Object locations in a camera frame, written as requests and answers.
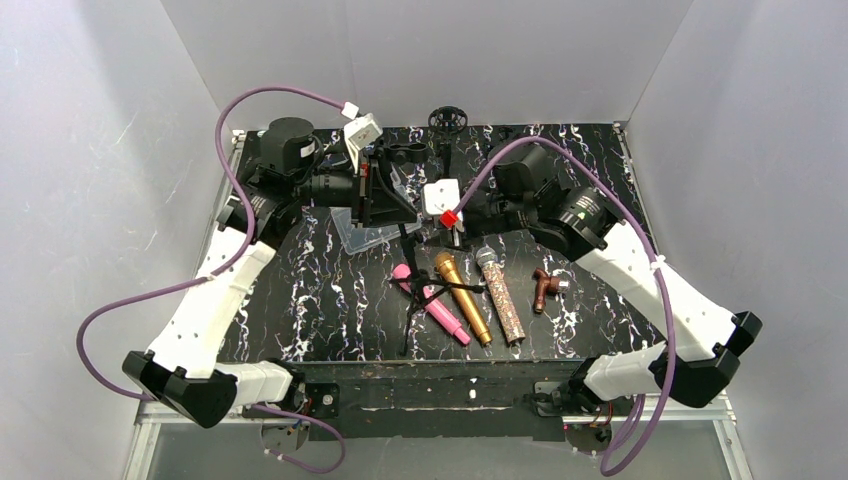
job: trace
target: white connector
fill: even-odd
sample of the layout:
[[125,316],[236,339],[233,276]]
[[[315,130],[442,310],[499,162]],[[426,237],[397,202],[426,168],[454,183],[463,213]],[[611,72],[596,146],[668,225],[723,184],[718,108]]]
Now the white connector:
[[346,117],[346,118],[353,120],[354,118],[356,118],[356,115],[358,115],[358,114],[359,114],[359,107],[357,107],[356,105],[354,105],[350,102],[345,102],[345,106],[344,106],[344,108],[342,108],[342,116],[343,117]]
[[439,217],[459,205],[459,180],[444,178],[425,184],[421,189],[421,204],[424,215]]
[[344,126],[345,140],[356,150],[362,150],[371,145],[382,134],[383,129],[377,125],[373,113],[355,118]]

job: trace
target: black tabletop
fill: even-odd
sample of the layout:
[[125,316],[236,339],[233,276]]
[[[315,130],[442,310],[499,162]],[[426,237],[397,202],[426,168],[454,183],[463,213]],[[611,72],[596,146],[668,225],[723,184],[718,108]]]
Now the black tabletop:
[[[509,127],[516,132],[540,134],[565,145],[597,174],[636,218],[644,215],[626,156],[611,125],[533,125]],[[434,134],[427,128],[386,129],[391,141],[421,141],[432,148]],[[467,185],[484,162],[485,152],[499,142],[500,127],[469,127],[454,139],[451,176]],[[330,142],[337,132],[322,131]],[[588,185],[582,174],[550,154],[575,185]],[[434,181],[440,162],[403,167],[408,191],[417,198],[421,186]],[[433,228],[425,222],[423,232]],[[537,245],[526,232],[491,235],[485,244],[494,248],[518,310],[526,339],[506,345],[497,314],[488,294],[477,303],[489,324],[494,341],[483,348],[449,295],[442,302],[472,335],[461,346],[429,314],[413,319],[407,357],[403,345],[408,296],[388,284],[395,265],[403,262],[398,240],[365,252],[347,255],[330,212],[304,208],[304,219],[277,256],[260,274],[250,295],[227,333],[221,361],[255,362],[269,357],[291,361],[383,360],[482,360],[581,358],[613,351],[630,351],[653,345],[661,334],[614,290],[560,254]],[[430,268],[437,247],[419,247],[419,266]],[[483,280],[471,254],[453,252],[466,282]],[[532,312],[536,267],[566,279],[567,292],[549,298],[542,315]]]

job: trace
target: pink microphone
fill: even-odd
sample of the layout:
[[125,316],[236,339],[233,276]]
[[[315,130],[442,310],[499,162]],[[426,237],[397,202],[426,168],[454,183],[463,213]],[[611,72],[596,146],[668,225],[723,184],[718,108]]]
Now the pink microphone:
[[[401,263],[394,270],[392,270],[392,277],[395,280],[402,280],[404,278],[409,278],[409,275],[412,272],[409,271],[409,267],[405,263]],[[399,283],[400,287],[409,292],[409,283],[401,282]],[[430,287],[424,287],[424,296],[430,298],[433,296],[433,292],[430,290]],[[424,307],[433,318],[439,322],[439,325],[445,327],[445,330],[448,331],[451,335],[456,337],[459,340],[459,343],[463,345],[468,345],[471,342],[471,337],[465,333],[465,330],[462,329],[462,324],[459,323],[459,320],[450,313],[450,310],[442,304],[438,299],[433,300],[428,303],[426,307]]]

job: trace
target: white enclosure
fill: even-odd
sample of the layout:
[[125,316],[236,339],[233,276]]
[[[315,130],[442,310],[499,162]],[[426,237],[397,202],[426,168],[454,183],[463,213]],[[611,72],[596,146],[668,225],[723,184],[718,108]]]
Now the white enclosure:
[[[77,326],[193,275],[220,108],[285,83],[387,126],[446,104],[477,124],[628,122],[669,262],[764,322],[730,389],[755,477],[840,478],[846,24],[835,0],[4,2],[0,476],[120,475],[137,405],[88,376]],[[230,126],[340,125],[328,112],[266,94]],[[180,298],[106,315],[94,363],[129,387],[121,360]]]
[[[387,126],[442,105],[474,124],[630,118],[691,0],[163,0],[212,98],[286,82],[356,102]],[[277,96],[233,112],[240,128],[281,111],[339,126]]]

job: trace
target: red clip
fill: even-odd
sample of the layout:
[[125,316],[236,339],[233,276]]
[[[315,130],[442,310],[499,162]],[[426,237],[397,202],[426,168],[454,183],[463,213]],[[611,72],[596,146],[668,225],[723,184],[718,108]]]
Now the red clip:
[[442,214],[441,217],[439,217],[439,221],[442,222],[442,225],[444,225],[446,228],[452,228],[454,225],[456,225],[456,222],[459,221],[459,217],[457,217],[456,214],[453,213],[453,210],[447,210],[445,211],[445,213]]

